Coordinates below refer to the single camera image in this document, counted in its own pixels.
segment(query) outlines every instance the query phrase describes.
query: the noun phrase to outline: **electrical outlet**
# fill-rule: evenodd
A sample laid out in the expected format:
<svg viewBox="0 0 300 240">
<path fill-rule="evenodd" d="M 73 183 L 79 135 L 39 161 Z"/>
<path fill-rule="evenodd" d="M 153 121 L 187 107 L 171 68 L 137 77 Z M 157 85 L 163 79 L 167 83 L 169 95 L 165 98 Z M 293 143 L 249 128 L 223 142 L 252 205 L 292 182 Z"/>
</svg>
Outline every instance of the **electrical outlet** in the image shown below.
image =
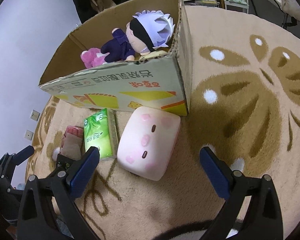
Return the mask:
<svg viewBox="0 0 300 240">
<path fill-rule="evenodd" d="M 39 116 L 40 116 L 40 113 L 39 113 L 39 112 L 37 112 L 37 111 L 35 111 L 35 110 L 32 110 L 30 119 L 37 121 L 37 120 L 39 119 Z"/>
<path fill-rule="evenodd" d="M 33 132 L 26 130 L 25 138 L 31 141 L 32 137 L 33 137 Z"/>
</svg>

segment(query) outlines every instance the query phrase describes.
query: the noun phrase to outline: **cardboard box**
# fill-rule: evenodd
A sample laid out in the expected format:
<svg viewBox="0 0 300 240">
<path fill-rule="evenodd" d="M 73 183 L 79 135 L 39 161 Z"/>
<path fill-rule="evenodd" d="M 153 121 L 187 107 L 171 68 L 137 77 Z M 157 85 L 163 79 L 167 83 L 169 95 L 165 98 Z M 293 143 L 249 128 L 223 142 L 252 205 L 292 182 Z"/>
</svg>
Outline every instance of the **cardboard box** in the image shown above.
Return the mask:
<svg viewBox="0 0 300 240">
<path fill-rule="evenodd" d="M 101 48 L 111 31 L 125 31 L 132 15 L 143 10 L 169 13 L 175 31 L 163 57 L 121 61 L 86 69 L 84 50 Z M 39 87 L 78 107 L 134 111 L 139 106 L 187 115 L 192 78 L 192 43 L 182 0 L 130 0 L 109 8 L 72 31 L 44 71 Z"/>
</svg>

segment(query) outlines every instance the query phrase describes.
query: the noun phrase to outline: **green tissue pack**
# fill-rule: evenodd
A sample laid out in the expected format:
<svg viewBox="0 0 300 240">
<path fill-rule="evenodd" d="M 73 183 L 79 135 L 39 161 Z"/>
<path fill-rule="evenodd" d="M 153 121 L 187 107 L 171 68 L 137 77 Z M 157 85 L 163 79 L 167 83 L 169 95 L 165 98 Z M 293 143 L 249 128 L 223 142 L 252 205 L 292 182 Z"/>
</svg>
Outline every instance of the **green tissue pack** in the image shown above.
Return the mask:
<svg viewBox="0 0 300 240">
<path fill-rule="evenodd" d="M 114 114 L 107 108 L 84 120 L 84 146 L 87 151 L 91 146 L 100 152 L 100 161 L 115 158 L 118 150 L 118 135 Z"/>
</svg>

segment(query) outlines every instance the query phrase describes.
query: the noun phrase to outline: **yellow graphic on box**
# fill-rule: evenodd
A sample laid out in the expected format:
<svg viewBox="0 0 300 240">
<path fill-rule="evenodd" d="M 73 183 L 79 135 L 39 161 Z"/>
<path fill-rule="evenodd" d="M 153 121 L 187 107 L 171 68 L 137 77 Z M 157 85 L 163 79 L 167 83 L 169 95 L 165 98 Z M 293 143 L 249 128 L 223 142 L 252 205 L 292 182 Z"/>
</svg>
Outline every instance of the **yellow graphic on box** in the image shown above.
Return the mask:
<svg viewBox="0 0 300 240">
<path fill-rule="evenodd" d="M 137 102 L 134 102 L 134 101 L 131 101 L 129 104 L 128 104 L 128 107 L 132 108 L 132 109 L 137 109 L 138 107 L 142 106 L 142 104 L 139 104 Z"/>
<path fill-rule="evenodd" d="M 83 103 L 78 102 L 78 101 L 74 102 L 72 105 L 74 105 L 74 106 L 80 106 L 80 107 L 85 106 Z"/>
<path fill-rule="evenodd" d="M 59 98 L 61 100 L 67 101 L 69 100 L 69 97 L 67 95 L 59 95 L 59 96 L 55 96 L 56 98 Z"/>
<path fill-rule="evenodd" d="M 86 96 L 73 96 L 73 97 L 84 104 L 92 104 L 92 102 Z"/>
<path fill-rule="evenodd" d="M 186 116 L 188 114 L 186 104 L 184 101 L 162 106 L 161 110 L 181 116 Z"/>
<path fill-rule="evenodd" d="M 109 94 L 84 94 L 84 96 L 73 96 L 75 99 L 86 104 L 93 104 L 95 106 L 106 108 L 119 108 L 118 99 L 116 96 Z"/>
<path fill-rule="evenodd" d="M 144 101 L 159 100 L 159 99 L 173 97 L 176 95 L 174 91 L 143 91 L 143 92 L 120 92 L 120 93 Z"/>
</svg>

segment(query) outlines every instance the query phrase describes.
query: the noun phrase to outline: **plush doll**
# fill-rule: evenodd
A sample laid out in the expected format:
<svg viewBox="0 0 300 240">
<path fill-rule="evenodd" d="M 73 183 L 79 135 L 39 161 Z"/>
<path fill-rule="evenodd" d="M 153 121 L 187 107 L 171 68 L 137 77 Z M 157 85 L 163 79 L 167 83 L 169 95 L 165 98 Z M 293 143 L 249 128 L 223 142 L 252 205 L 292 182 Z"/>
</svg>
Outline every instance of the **plush doll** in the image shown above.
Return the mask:
<svg viewBox="0 0 300 240">
<path fill-rule="evenodd" d="M 161 47 L 168 47 L 174 31 L 173 19 L 162 11 L 136 13 L 127 24 L 126 33 L 115 28 L 113 39 L 101 47 L 101 53 L 109 53 L 106 62 L 134 60 L 135 52 L 144 56 Z"/>
<path fill-rule="evenodd" d="M 105 57 L 107 54 L 102 54 L 98 48 L 91 48 L 81 53 L 80 58 L 83 61 L 86 68 L 97 67 L 102 64 L 106 64 Z"/>
</svg>

